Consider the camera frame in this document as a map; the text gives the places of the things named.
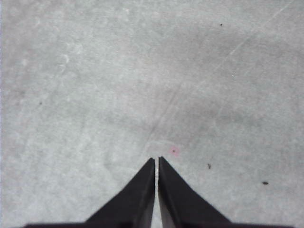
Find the concrete floor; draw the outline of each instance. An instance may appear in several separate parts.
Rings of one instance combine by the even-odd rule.
[[[161,155],[232,221],[304,227],[303,0],[1,3],[1,227],[84,221]]]

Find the stain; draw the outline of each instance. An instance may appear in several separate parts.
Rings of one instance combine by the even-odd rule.
[[[169,150],[169,153],[173,154],[175,157],[179,156],[180,150],[176,146],[172,146]]]

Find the gray floor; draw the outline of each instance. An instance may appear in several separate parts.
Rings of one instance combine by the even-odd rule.
[[[304,1],[1,3],[1,227],[84,221],[161,155],[232,221],[304,227]]]

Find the gray concrete surface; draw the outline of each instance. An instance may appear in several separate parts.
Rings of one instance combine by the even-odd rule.
[[[84,221],[161,155],[232,221],[304,227],[304,1],[1,3],[1,227]]]

